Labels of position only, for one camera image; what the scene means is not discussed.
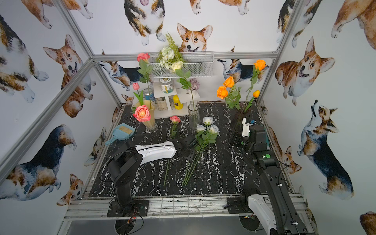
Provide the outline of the white rose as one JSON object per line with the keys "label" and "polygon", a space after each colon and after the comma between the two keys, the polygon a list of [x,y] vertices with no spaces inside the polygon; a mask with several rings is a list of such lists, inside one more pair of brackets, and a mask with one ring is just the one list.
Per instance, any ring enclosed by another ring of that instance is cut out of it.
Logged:
{"label": "white rose", "polygon": [[204,117],[203,118],[203,123],[206,125],[206,126],[210,126],[214,123],[214,119],[213,117]]}
{"label": "white rose", "polygon": [[206,130],[207,130],[207,128],[205,126],[201,125],[201,124],[198,124],[197,127],[196,127],[196,136],[195,137],[196,137],[196,139],[198,141],[198,144],[195,147],[195,152],[194,152],[194,155],[193,155],[193,159],[189,163],[189,165],[187,166],[185,178],[184,178],[183,184],[182,184],[183,186],[186,186],[188,184],[188,181],[190,180],[190,178],[191,178],[191,176],[193,174],[193,170],[194,170],[194,168],[197,165],[199,155],[201,154],[201,152],[203,150],[204,140],[202,139],[202,134]]}
{"label": "white rose", "polygon": [[204,150],[206,149],[206,147],[208,147],[209,144],[215,144],[216,143],[216,139],[219,135],[219,128],[216,125],[210,125],[210,126],[205,126],[205,127],[207,128],[207,130],[202,134],[202,139],[204,140],[203,150],[202,150],[201,154],[199,155],[198,160],[200,160],[202,154],[204,153]]}

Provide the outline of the pink rose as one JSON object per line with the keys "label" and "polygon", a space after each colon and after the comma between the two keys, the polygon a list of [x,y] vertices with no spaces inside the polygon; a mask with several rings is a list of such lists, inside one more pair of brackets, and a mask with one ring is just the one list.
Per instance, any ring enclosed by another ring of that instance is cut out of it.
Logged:
{"label": "pink rose", "polygon": [[[176,134],[177,134],[178,124],[181,122],[181,120],[178,116],[172,116],[172,117],[170,117],[170,121],[172,122],[171,130],[170,130],[170,138],[174,139]],[[166,171],[165,171],[163,186],[166,185],[169,169],[170,169],[170,159],[168,159],[168,161],[167,161],[167,168],[166,168]]]}
{"label": "pink rose", "polygon": [[146,83],[149,89],[149,84],[151,82],[150,75],[152,72],[152,67],[149,65],[150,55],[147,53],[138,54],[137,61],[139,62],[140,69],[138,73],[142,75],[140,78],[141,83]]}
{"label": "pink rose", "polygon": [[147,122],[151,120],[151,113],[146,105],[139,106],[135,109],[133,117],[139,122]]}

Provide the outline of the orange tulip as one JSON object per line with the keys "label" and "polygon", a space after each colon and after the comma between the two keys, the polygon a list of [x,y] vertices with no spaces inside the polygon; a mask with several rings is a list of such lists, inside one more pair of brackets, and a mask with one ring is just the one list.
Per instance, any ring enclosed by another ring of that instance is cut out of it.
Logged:
{"label": "orange tulip", "polygon": [[247,106],[246,106],[245,109],[244,109],[244,112],[247,112],[247,111],[251,108],[254,99],[258,98],[258,97],[259,97],[259,94],[260,94],[260,90],[256,90],[255,92],[253,92],[253,97],[252,97],[251,100],[248,102]]}

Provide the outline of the orange rose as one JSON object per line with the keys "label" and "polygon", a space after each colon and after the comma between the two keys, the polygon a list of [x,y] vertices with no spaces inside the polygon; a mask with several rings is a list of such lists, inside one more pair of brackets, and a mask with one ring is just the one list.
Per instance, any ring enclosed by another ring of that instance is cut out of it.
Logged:
{"label": "orange rose", "polygon": [[241,94],[236,86],[233,86],[232,88],[227,88],[225,86],[219,87],[217,90],[217,97],[223,99],[228,108],[236,108],[237,110],[240,110]]}
{"label": "orange rose", "polygon": [[251,76],[251,79],[250,79],[251,86],[246,91],[247,92],[246,101],[248,103],[251,103],[250,93],[253,90],[254,85],[259,83],[263,79],[264,74],[265,74],[265,70],[267,68],[268,68],[268,66],[266,65],[266,62],[264,60],[257,60],[253,64],[252,76]]}
{"label": "orange rose", "polygon": [[234,78],[230,76],[223,83],[224,87],[227,89],[227,95],[224,97],[226,104],[230,109],[236,108],[240,110],[240,98],[241,98],[241,87],[237,87]]}

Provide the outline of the cream rose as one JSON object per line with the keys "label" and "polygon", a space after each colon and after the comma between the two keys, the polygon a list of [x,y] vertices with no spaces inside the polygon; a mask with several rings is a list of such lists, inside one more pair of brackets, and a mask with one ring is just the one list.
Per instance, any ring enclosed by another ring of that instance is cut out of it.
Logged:
{"label": "cream rose", "polygon": [[184,72],[182,70],[183,68],[183,61],[178,60],[177,62],[174,62],[171,64],[171,70],[175,72],[175,74],[179,77],[177,81],[182,85],[182,89],[190,91],[191,92],[191,97],[192,97],[192,111],[197,111],[197,107],[194,101],[193,97],[193,86],[192,83],[189,81],[189,78],[191,77],[192,73],[191,71]]}

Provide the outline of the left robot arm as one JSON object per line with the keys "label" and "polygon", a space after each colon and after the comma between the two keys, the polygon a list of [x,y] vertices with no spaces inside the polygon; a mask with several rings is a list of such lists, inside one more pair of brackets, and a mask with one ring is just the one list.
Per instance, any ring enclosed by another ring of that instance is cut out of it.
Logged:
{"label": "left robot arm", "polygon": [[121,208],[133,204],[131,184],[143,164],[161,159],[191,158],[196,152],[198,140],[193,135],[183,140],[173,139],[148,146],[136,145],[127,140],[106,163],[115,189],[116,203]]}

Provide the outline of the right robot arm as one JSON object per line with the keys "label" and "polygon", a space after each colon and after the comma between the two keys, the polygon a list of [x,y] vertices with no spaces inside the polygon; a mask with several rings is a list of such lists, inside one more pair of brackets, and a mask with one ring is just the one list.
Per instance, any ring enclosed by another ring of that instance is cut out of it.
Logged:
{"label": "right robot arm", "polygon": [[262,126],[245,123],[241,141],[245,153],[251,158],[260,181],[267,188],[267,206],[264,196],[247,196],[247,205],[260,221],[268,235],[310,235],[299,217],[289,195],[287,185],[282,179],[282,168],[274,151],[268,147],[267,133]]}

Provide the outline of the purple glass vase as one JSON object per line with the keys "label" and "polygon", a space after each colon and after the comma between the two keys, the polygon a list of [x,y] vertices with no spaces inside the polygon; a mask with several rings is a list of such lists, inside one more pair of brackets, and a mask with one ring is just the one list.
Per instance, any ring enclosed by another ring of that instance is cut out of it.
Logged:
{"label": "purple glass vase", "polygon": [[231,135],[230,143],[232,146],[240,146],[242,141],[242,130],[243,124],[242,121],[248,116],[251,108],[245,111],[247,104],[244,102],[240,103],[240,109],[235,109],[235,115],[231,120]]}

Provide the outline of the clear glass cylinder vase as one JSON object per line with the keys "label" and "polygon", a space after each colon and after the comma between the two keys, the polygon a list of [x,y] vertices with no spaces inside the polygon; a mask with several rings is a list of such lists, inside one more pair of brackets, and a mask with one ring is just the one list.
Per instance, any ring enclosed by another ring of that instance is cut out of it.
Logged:
{"label": "clear glass cylinder vase", "polygon": [[200,120],[200,106],[198,103],[190,103],[188,105],[189,109],[189,127],[195,130]]}

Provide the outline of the yellow fluted vase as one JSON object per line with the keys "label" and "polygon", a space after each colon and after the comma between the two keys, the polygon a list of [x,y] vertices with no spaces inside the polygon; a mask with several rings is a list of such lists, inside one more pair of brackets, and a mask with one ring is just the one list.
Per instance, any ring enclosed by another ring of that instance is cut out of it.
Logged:
{"label": "yellow fluted vase", "polygon": [[133,117],[140,123],[143,123],[148,132],[152,132],[157,128],[155,123],[154,111],[155,107],[153,102],[144,100],[143,104],[139,102],[132,107]]}

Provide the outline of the yellow bottle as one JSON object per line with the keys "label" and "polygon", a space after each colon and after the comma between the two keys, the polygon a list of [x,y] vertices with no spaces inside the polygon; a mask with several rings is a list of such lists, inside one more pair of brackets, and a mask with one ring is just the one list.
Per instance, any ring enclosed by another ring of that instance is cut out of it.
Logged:
{"label": "yellow bottle", "polygon": [[176,110],[183,109],[183,104],[180,102],[180,99],[179,99],[178,95],[174,95],[173,96],[173,102],[174,102],[174,108]]}

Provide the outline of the white wooden shelf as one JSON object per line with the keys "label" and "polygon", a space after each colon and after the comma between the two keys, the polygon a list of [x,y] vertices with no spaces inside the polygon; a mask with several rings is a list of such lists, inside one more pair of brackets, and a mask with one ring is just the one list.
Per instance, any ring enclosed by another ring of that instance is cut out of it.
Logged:
{"label": "white wooden shelf", "polygon": [[[164,103],[166,105],[165,110],[159,110],[157,106],[154,107],[153,116],[155,119],[169,118],[171,116],[186,116],[189,114],[188,105],[192,101],[191,92],[186,91],[182,88],[174,88],[173,92],[165,94],[162,92],[162,87],[160,82],[155,82],[153,85],[154,98],[164,98]],[[178,96],[179,101],[183,104],[182,109],[176,109],[175,103],[172,99],[174,96]]]}

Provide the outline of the blue tin can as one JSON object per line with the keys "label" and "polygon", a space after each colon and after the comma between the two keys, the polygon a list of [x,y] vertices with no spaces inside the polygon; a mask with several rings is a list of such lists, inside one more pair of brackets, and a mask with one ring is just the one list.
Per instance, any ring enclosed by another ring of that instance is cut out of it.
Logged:
{"label": "blue tin can", "polygon": [[153,93],[152,88],[145,88],[143,90],[143,94],[144,94],[145,100],[149,100],[149,101],[152,101],[152,102],[155,101],[155,97],[154,97],[154,93]]}

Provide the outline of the small pink potted flower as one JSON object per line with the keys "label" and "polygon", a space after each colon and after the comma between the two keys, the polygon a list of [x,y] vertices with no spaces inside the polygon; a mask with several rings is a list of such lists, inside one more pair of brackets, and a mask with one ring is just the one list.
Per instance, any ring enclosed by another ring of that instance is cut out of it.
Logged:
{"label": "small pink potted flower", "polygon": [[189,82],[192,85],[192,88],[191,88],[192,91],[197,91],[199,89],[200,84],[196,78],[190,79]]}

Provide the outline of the teal dustpan with brush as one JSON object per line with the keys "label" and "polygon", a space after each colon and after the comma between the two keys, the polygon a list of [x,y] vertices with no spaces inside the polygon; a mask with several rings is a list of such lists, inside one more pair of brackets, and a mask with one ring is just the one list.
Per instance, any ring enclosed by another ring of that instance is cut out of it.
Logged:
{"label": "teal dustpan with brush", "polygon": [[115,127],[115,129],[112,132],[112,138],[109,139],[105,143],[105,145],[109,146],[116,140],[119,140],[119,141],[127,140],[134,135],[135,130],[136,130],[135,127],[129,126],[125,123],[121,123],[117,127]]}

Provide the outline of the white lidded jar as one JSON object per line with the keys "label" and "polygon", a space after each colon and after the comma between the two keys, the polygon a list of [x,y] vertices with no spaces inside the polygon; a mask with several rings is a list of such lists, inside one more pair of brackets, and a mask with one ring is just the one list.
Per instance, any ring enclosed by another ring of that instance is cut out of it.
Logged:
{"label": "white lidded jar", "polygon": [[172,78],[160,78],[161,90],[164,94],[172,93],[174,90],[174,83]]}

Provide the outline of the white green artificial bouquet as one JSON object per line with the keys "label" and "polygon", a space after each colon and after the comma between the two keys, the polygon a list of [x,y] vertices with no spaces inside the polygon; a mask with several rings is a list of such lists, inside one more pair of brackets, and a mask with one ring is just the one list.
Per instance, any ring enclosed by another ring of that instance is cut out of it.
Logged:
{"label": "white green artificial bouquet", "polygon": [[166,40],[168,45],[159,51],[156,62],[158,62],[165,69],[173,72],[176,70],[181,70],[185,60],[183,59],[179,48],[175,45],[175,42],[169,33],[166,34]]}

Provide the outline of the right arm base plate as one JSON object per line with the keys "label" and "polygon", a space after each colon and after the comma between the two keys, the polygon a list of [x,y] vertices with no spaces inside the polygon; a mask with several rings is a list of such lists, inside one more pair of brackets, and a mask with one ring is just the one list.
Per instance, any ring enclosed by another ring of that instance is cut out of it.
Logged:
{"label": "right arm base plate", "polygon": [[227,209],[229,214],[253,213],[248,207],[246,199],[242,197],[228,197],[226,202],[224,209]]}

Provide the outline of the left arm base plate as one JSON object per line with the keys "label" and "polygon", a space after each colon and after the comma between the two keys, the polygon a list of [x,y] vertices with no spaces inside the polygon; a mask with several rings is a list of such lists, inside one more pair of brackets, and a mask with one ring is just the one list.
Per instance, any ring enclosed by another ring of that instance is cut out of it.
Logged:
{"label": "left arm base plate", "polygon": [[117,201],[111,201],[107,217],[128,217],[140,215],[147,216],[149,200],[134,200],[126,206],[121,206]]}

